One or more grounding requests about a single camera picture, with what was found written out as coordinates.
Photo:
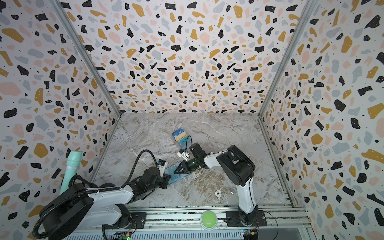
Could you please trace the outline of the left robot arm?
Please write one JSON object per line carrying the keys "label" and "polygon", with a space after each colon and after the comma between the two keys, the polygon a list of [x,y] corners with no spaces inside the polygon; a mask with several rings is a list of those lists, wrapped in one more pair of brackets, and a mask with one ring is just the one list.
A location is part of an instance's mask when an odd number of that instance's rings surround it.
{"label": "left robot arm", "polygon": [[167,189],[170,175],[150,167],[124,186],[69,187],[39,213],[32,235],[36,239],[62,240],[81,227],[99,225],[126,227],[131,213],[126,205],[144,200],[155,189]]}

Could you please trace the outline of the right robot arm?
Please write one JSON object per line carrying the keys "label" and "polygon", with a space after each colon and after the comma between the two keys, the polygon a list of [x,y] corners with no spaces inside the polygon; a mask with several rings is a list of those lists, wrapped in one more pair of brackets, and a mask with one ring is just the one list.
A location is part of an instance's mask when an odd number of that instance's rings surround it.
{"label": "right robot arm", "polygon": [[259,211],[253,190],[255,164],[235,145],[224,151],[207,154],[198,143],[194,143],[190,150],[193,158],[180,162],[174,174],[191,174],[200,169],[221,167],[237,189],[239,219],[234,223],[251,226]]}

